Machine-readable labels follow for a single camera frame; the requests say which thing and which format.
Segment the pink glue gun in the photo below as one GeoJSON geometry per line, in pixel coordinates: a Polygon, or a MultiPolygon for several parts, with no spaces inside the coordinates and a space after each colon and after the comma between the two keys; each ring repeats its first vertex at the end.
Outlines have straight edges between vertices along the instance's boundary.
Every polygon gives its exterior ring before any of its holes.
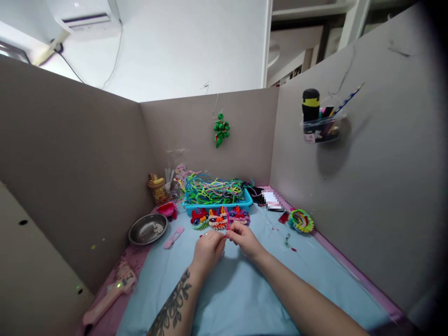
{"type": "Polygon", "coordinates": [[[103,317],[106,311],[113,305],[123,293],[129,294],[137,284],[137,277],[129,265],[122,261],[118,266],[116,279],[119,279],[106,296],[95,306],[94,309],[84,314],[83,325],[91,329],[103,317]]]}

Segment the stainless steel bowl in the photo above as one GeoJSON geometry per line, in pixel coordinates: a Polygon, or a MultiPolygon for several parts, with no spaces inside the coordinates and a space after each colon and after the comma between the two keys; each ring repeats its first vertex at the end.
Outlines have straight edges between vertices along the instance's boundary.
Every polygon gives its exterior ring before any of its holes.
{"type": "Polygon", "coordinates": [[[168,219],[159,213],[146,215],[136,221],[129,229],[129,241],[135,245],[150,244],[159,239],[168,227],[168,219]],[[160,224],[163,227],[161,233],[155,232],[155,224],[160,224]]]}

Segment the cardboard wall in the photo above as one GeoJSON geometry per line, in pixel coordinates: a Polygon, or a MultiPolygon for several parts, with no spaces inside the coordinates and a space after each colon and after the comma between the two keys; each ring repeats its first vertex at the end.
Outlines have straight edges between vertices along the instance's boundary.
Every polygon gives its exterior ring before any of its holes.
{"type": "Polygon", "coordinates": [[[278,88],[239,91],[141,103],[149,144],[164,168],[184,163],[222,179],[269,183],[278,88]],[[216,149],[215,117],[224,108],[230,137],[216,149]]]}
{"type": "Polygon", "coordinates": [[[95,293],[154,207],[139,104],[4,56],[0,72],[0,180],[95,293]]]}
{"type": "Polygon", "coordinates": [[[270,180],[406,312],[436,284],[448,171],[446,93],[420,13],[404,11],[280,88],[270,180]],[[341,139],[306,144],[303,91],[322,101],[349,67],[338,96],[365,84],[341,139]]]}

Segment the light blue table cover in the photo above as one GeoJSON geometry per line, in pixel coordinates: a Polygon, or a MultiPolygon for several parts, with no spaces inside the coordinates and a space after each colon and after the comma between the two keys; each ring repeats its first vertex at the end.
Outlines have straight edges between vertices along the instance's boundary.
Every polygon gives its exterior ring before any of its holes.
{"type": "MultiPolygon", "coordinates": [[[[197,239],[190,217],[179,209],[157,240],[142,267],[127,305],[118,336],[143,336],[191,263],[197,239]],[[178,226],[185,231],[169,249],[163,248],[178,226]]],[[[390,321],[386,311],[357,280],[311,236],[303,236],[278,222],[279,212],[257,205],[250,209],[250,228],[261,244],[295,274],[342,308],[366,330],[390,321]],[[283,245],[289,243],[297,252],[283,245]]],[[[271,287],[238,246],[229,240],[225,256],[209,275],[200,293],[192,335],[297,335],[297,328],[271,287]]]]}

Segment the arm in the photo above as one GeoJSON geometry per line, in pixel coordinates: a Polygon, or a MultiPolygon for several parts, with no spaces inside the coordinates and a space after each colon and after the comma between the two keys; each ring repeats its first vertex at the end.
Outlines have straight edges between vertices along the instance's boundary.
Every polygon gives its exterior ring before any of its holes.
{"type": "Polygon", "coordinates": [[[225,241],[224,235],[216,231],[208,231],[198,239],[192,263],[156,316],[147,336],[191,333],[199,292],[207,275],[219,261],[225,241]]]}
{"type": "Polygon", "coordinates": [[[305,335],[367,335],[350,316],[267,252],[245,225],[227,236],[263,273],[297,329],[305,335]]]}

